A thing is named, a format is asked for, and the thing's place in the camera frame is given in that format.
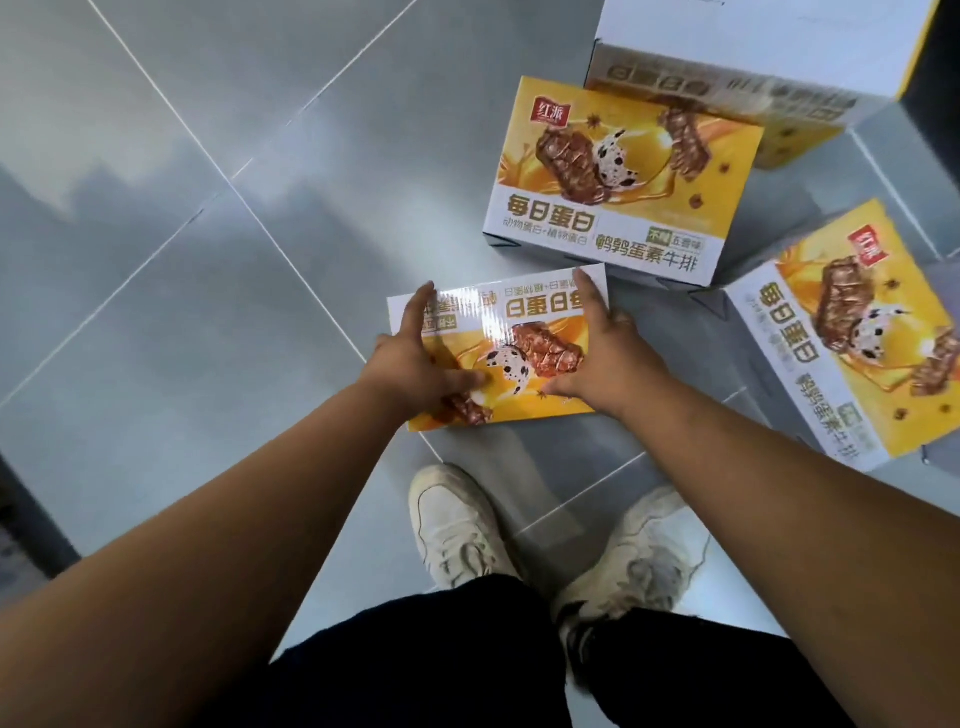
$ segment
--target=person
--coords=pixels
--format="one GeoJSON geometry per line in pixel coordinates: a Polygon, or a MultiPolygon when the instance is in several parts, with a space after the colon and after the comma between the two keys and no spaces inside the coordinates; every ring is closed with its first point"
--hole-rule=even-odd
{"type": "Polygon", "coordinates": [[[588,357],[546,391],[623,423],[676,491],[632,508],[552,613],[479,486],[434,466],[410,510],[441,590],[270,662],[396,430],[481,381],[431,363],[427,284],[356,383],[0,616],[0,725],[562,726],[567,662],[621,726],[960,722],[960,522],[684,385],[575,279],[588,357]],[[671,613],[684,502],[792,642],[671,613]]]}

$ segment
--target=forearm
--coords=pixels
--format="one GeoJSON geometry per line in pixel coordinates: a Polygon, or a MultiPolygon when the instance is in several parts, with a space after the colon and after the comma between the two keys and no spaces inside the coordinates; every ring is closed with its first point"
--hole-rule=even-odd
{"type": "Polygon", "coordinates": [[[402,421],[354,385],[8,612],[0,724],[168,725],[268,660],[402,421]]]}
{"type": "Polygon", "coordinates": [[[630,402],[627,427],[854,716],[957,707],[957,519],[666,376],[630,402]]]}

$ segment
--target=white sneaker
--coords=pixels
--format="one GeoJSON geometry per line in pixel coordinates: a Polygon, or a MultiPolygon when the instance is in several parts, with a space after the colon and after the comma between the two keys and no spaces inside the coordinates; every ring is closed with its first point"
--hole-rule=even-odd
{"type": "Polygon", "coordinates": [[[410,519],[427,571],[441,589],[491,573],[519,575],[477,482],[452,465],[431,465],[410,486],[410,519]]]}
{"type": "Polygon", "coordinates": [[[592,622],[635,607],[672,612],[704,563],[709,534],[672,486],[638,501],[613,530],[600,561],[564,589],[552,613],[576,667],[592,622]]]}

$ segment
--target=red logo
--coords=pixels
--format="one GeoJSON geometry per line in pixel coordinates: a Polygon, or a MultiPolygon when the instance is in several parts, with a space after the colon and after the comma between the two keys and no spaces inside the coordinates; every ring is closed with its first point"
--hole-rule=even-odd
{"type": "Polygon", "coordinates": [[[860,258],[860,264],[864,268],[873,268],[881,260],[890,257],[890,254],[883,250],[880,245],[880,238],[876,234],[873,226],[864,225],[860,230],[851,232],[847,239],[853,243],[856,248],[856,254],[860,258]]]}
{"type": "Polygon", "coordinates": [[[546,96],[538,96],[534,101],[530,121],[539,121],[552,127],[565,127],[570,119],[570,106],[570,104],[558,104],[546,96]]]}

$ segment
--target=black pants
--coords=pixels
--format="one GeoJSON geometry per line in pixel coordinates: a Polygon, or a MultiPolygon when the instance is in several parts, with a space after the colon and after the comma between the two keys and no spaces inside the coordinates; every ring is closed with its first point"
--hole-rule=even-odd
{"type": "MultiPolygon", "coordinates": [[[[598,623],[583,679],[623,726],[852,725],[789,640],[635,609],[598,623]]],[[[199,725],[569,726],[565,659],[544,601],[511,576],[409,596],[287,650],[199,725]]]]}

